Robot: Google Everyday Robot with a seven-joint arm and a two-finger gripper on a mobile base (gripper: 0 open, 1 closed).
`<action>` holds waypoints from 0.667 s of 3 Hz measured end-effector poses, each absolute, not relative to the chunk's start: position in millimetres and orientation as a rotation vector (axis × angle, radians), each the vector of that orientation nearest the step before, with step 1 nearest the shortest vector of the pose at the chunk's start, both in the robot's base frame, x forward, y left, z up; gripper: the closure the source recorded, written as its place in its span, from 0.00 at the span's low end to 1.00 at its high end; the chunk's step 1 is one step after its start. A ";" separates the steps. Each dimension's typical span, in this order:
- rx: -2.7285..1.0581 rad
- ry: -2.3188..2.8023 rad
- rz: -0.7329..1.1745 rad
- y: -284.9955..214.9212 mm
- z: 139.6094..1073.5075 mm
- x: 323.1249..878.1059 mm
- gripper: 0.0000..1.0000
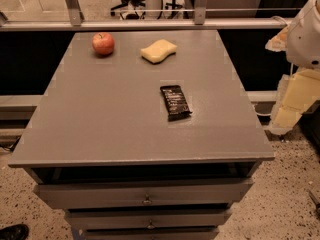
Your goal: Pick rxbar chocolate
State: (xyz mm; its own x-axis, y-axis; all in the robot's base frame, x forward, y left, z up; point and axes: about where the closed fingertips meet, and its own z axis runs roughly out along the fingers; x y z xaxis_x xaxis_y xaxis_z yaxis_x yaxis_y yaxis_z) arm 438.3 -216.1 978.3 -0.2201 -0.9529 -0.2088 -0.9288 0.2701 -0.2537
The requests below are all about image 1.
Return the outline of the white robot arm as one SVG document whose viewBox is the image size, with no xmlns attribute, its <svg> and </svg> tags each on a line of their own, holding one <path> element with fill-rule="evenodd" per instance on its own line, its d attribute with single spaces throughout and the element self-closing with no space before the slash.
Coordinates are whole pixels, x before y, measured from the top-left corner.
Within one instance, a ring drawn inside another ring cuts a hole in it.
<svg viewBox="0 0 320 240">
<path fill-rule="evenodd" d="M 308 0 L 292 22 L 265 45 L 286 53 L 295 73 L 283 75 L 277 88 L 268 130 L 285 134 L 320 99 L 320 0 Z"/>
</svg>

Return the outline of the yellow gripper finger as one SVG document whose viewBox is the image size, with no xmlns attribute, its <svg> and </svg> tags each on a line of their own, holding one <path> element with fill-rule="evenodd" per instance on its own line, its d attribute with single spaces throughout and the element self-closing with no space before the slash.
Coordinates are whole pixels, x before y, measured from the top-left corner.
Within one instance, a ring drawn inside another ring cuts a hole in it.
<svg viewBox="0 0 320 240">
<path fill-rule="evenodd" d="M 304 113 L 320 99 L 320 72 L 306 69 L 296 72 L 290 79 L 282 105 Z"/>
<path fill-rule="evenodd" d="M 280 107 L 272 114 L 272 125 L 276 128 L 293 128 L 301 117 L 297 111 Z"/>
</svg>

